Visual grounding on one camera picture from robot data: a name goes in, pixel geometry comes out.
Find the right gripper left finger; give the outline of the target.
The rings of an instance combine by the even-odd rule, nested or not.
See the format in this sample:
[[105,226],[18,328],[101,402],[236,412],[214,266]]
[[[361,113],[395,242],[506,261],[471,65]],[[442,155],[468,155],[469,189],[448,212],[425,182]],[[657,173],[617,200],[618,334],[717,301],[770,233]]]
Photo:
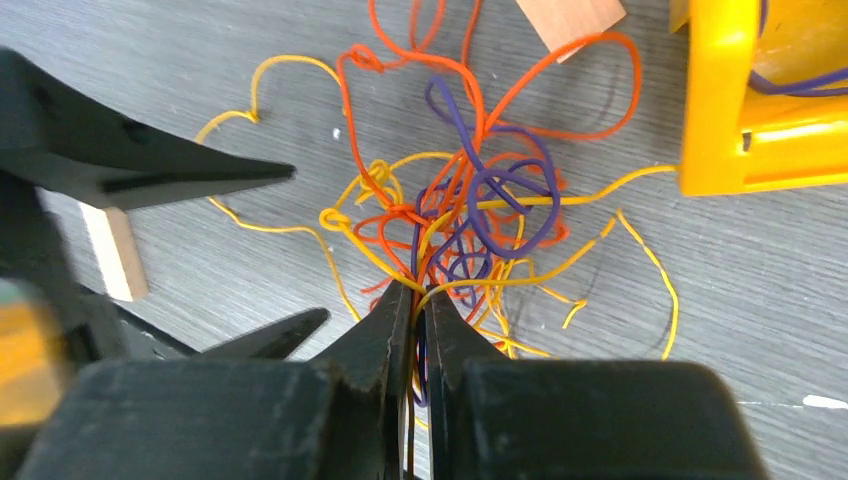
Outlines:
[[101,361],[34,438],[17,479],[409,479],[412,290],[307,361]]

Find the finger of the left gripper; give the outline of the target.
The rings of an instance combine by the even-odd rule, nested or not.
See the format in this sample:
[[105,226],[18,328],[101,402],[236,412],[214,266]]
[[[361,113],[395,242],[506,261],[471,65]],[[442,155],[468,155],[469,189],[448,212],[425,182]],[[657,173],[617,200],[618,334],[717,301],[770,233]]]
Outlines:
[[250,331],[192,356],[193,359],[286,359],[330,318],[312,308]]

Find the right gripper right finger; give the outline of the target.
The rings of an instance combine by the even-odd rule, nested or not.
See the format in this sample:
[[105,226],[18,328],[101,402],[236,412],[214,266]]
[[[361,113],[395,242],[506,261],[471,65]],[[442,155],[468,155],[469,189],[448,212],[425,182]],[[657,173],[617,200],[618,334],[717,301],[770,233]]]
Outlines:
[[722,380],[689,362],[511,360],[425,306],[436,479],[764,479]]

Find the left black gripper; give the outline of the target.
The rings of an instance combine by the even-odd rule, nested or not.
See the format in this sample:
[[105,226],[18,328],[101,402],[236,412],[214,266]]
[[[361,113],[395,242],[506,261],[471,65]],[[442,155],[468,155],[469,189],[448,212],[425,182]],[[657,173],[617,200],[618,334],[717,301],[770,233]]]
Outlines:
[[36,187],[130,210],[291,179],[127,117],[1,51],[1,476],[15,477],[79,370],[194,349],[81,285]]

